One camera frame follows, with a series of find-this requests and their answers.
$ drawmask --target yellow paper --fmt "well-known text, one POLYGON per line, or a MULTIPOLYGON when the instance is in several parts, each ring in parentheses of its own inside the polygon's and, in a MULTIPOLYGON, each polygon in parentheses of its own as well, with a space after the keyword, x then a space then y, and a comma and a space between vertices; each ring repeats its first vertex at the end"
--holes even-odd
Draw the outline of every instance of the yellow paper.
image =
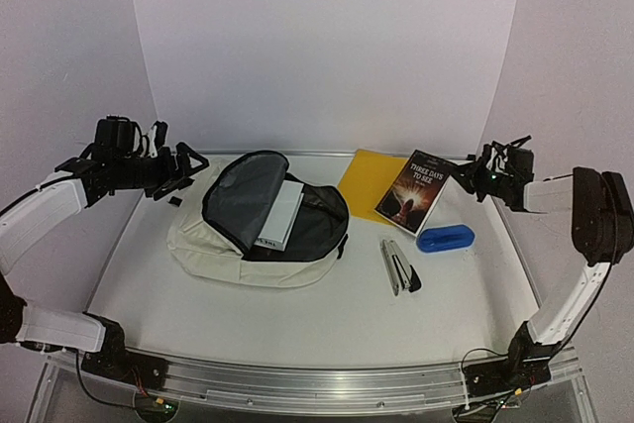
POLYGON ((405 166, 407 158, 395 158, 371 151, 358 150, 339 182, 339 191, 354 217, 389 223, 374 207, 405 166))

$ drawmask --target gray wall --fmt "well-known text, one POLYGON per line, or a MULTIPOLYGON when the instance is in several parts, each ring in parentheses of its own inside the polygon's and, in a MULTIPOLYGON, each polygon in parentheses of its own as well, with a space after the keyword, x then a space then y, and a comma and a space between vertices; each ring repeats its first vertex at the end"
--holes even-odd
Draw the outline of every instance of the gray wall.
MULTIPOLYGON (((0 204, 91 142, 96 121, 156 110, 132 0, 0 0, 0 204)), ((81 311, 137 193, 104 200, 31 249, 8 280, 20 295, 81 311)), ((42 358, 0 346, 0 421, 22 421, 42 358)))
POLYGON ((158 114, 194 148, 457 156, 484 129, 515 0, 135 8, 158 114))
MULTIPOLYGON (((539 177, 617 170, 634 194, 633 0, 518 0, 484 132, 531 133, 539 177)), ((510 217, 542 295, 574 255, 566 217, 510 217)), ((611 275, 575 338, 601 421, 634 415, 634 254, 611 275)))

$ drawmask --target book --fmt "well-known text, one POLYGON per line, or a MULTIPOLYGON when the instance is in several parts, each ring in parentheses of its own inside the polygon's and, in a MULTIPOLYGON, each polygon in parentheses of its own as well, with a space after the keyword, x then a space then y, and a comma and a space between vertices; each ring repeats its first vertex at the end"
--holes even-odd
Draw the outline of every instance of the book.
POLYGON ((282 183, 255 245, 280 252, 286 249, 288 237, 290 237, 304 196, 301 193, 303 187, 303 183, 292 180, 285 180, 282 183))
POLYGON ((374 212, 374 207, 406 162, 407 158, 359 149, 337 185, 348 204, 350 214, 386 224, 385 219, 374 212))
POLYGON ((438 202, 452 167, 447 160, 414 151, 374 211, 406 232, 418 235, 438 202))

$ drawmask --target white backpack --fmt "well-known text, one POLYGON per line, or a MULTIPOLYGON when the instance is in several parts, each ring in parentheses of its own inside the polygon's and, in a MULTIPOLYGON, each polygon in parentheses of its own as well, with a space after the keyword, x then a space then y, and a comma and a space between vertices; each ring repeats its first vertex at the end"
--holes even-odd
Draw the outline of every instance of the white backpack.
POLYGON ((321 279, 348 238, 348 206, 333 186, 304 183, 283 252, 254 246, 282 182, 300 181, 287 170, 288 159, 272 151, 231 163, 210 160, 187 190, 167 235, 167 247, 182 267, 196 276, 251 286, 298 287, 321 279))

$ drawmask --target blue object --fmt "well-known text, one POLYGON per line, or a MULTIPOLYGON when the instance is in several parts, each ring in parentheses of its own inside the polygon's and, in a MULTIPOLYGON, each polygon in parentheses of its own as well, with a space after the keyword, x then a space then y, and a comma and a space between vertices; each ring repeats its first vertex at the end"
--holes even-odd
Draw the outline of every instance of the blue object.
POLYGON ((445 252, 470 247, 475 238, 476 234, 467 225, 452 225, 425 230, 416 239, 416 246, 425 253, 445 252))

